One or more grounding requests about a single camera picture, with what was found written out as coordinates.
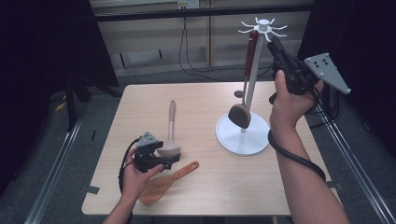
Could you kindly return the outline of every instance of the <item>black curtain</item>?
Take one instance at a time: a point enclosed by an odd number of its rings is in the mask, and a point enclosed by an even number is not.
[[[329,1],[316,1],[323,5]],[[330,52],[352,92],[346,96],[396,156],[396,2],[341,1],[311,13],[299,57]]]
[[[69,76],[118,86],[88,0],[0,3],[0,193],[29,156],[49,109]]]

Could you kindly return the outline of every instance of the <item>orange spatula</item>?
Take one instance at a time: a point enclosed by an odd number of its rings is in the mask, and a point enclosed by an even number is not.
[[[175,180],[178,180],[184,175],[189,174],[190,172],[198,168],[198,166],[198,161],[193,161],[187,166],[174,172],[172,175],[150,179],[145,190],[143,190],[142,194],[140,195],[140,202],[146,206],[152,205],[153,203],[157,202],[165,194],[169,187],[171,187]]]

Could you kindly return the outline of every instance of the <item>black cable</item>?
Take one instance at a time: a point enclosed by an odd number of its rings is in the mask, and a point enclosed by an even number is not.
[[[189,39],[187,35],[187,22],[186,18],[184,18],[184,29],[186,30],[186,58],[187,58],[187,63],[189,64],[189,67],[195,71],[195,72],[201,72],[201,73],[206,73],[206,72],[213,72],[213,71],[221,71],[221,70],[244,70],[244,67],[235,67],[235,68],[214,68],[214,69],[209,69],[209,70],[198,70],[196,68],[193,68],[190,63],[190,58],[189,58]]]
[[[314,125],[311,125],[311,126],[309,126],[309,129],[315,129],[315,128],[317,128],[317,127],[320,127],[320,126],[323,126],[323,125],[326,125],[326,124],[328,124],[328,123],[330,123],[330,122],[332,122],[332,121],[335,121],[335,119],[338,117],[338,115],[339,115],[339,112],[340,112],[340,102],[339,102],[339,94],[340,94],[340,92],[339,91],[336,91],[335,93],[334,93],[334,98],[333,98],[333,100],[334,100],[334,105],[330,108],[330,109],[328,109],[328,110],[318,110],[317,112],[309,112],[308,114],[310,114],[310,115],[312,115],[312,114],[320,114],[320,113],[326,113],[326,114],[331,114],[331,120],[326,120],[326,121],[323,121],[323,122],[321,122],[321,123],[318,123],[318,124],[314,124]]]
[[[314,102],[314,105],[308,110],[307,113],[309,113],[309,112],[312,111],[313,109],[317,108],[318,103],[319,103],[319,96],[320,96],[320,93],[319,93],[318,89],[315,88],[315,87],[310,88],[310,89],[309,89],[309,92],[310,92],[311,95],[314,97],[314,101],[315,101],[315,102]]]
[[[197,77],[205,77],[214,81],[223,81],[223,82],[228,82],[229,80],[220,80],[217,78],[213,78],[213,77],[207,77],[207,76],[203,76],[203,75],[198,75],[198,74],[194,74],[194,73],[190,73],[188,72],[186,69],[184,69],[184,67],[181,65],[180,62],[180,58],[181,58],[181,48],[183,47],[183,41],[184,41],[184,34],[187,31],[187,26],[186,26],[186,18],[184,18],[184,27],[183,27],[183,33],[181,35],[181,41],[180,41],[180,48],[178,49],[178,65],[180,66],[180,68],[187,74],[192,75],[192,76],[197,76]]]
[[[132,143],[128,146],[128,148],[125,151],[124,157],[122,159],[122,163],[121,163],[121,167],[120,167],[120,171],[119,171],[119,186],[120,186],[120,192],[122,193],[122,186],[123,186],[123,172],[124,172],[124,168],[126,167],[126,165],[124,166],[124,163],[126,161],[126,157],[128,156],[129,150],[131,150],[131,147],[140,140],[142,136],[136,138],[134,141],[132,141]]]
[[[264,67],[263,69],[265,69],[263,72],[261,72],[260,74],[257,75],[257,77],[263,76],[265,75],[265,73],[268,72],[268,70],[270,70],[270,68],[272,68],[272,64],[269,65],[268,67]]]
[[[271,146],[280,154],[282,154],[283,156],[293,160],[293,161],[297,161],[298,163],[312,169],[313,171],[315,171],[315,173],[317,173],[320,178],[323,179],[323,181],[326,181],[326,175],[324,174],[324,172],[322,171],[322,169],[320,169],[320,167],[318,167],[316,164],[314,164],[312,161],[306,160],[302,157],[299,157],[289,151],[287,151],[285,148],[281,147],[280,145],[278,145],[276,143],[276,141],[274,140],[274,137],[272,135],[271,130],[268,132],[268,142],[271,144]]]

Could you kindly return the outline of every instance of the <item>wooden table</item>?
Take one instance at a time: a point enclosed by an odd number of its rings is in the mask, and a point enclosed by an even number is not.
[[[175,100],[174,140],[181,146],[181,159],[174,163],[172,170],[165,170],[158,176],[170,175],[192,161],[200,162],[200,167],[177,180],[155,204],[145,206],[137,202],[134,214],[289,215],[275,150],[268,145],[258,155],[241,157],[224,149],[216,137],[218,120],[233,105],[241,103],[233,93],[242,89],[241,82],[128,86],[92,178],[91,186],[100,190],[98,194],[87,193],[83,213],[110,213],[120,198],[118,174],[126,148],[146,131],[166,143],[169,104]],[[256,83],[250,111],[267,122],[272,108],[268,98],[274,92],[274,82]],[[330,176],[305,119],[298,122],[297,129],[311,160],[323,169],[329,181]]]

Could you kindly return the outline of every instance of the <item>wooden spatula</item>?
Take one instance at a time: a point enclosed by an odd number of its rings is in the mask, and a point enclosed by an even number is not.
[[[253,65],[254,52],[256,51],[257,38],[259,32],[257,30],[252,30],[250,32],[250,37],[247,45],[247,60],[245,62],[245,83],[244,83],[244,94],[242,96],[242,104],[237,104],[231,107],[228,113],[228,118],[238,127],[247,129],[250,121],[251,115],[250,111],[245,104],[245,96],[247,94],[247,83],[251,73],[251,67]]]
[[[172,175],[150,179],[145,190],[143,190],[142,194],[140,195],[140,202],[146,206],[152,205],[153,203],[157,202],[165,194],[169,187],[171,187],[175,180],[178,180],[184,175],[189,174],[190,172],[198,168],[198,166],[198,161],[193,161],[192,163],[181,168],[180,170],[174,172]]]
[[[175,142],[173,141],[175,110],[176,110],[176,103],[175,101],[171,101],[171,104],[169,105],[168,143],[163,145],[163,147],[157,149],[157,152],[164,157],[175,156],[177,153],[180,152],[180,146],[176,145]]]

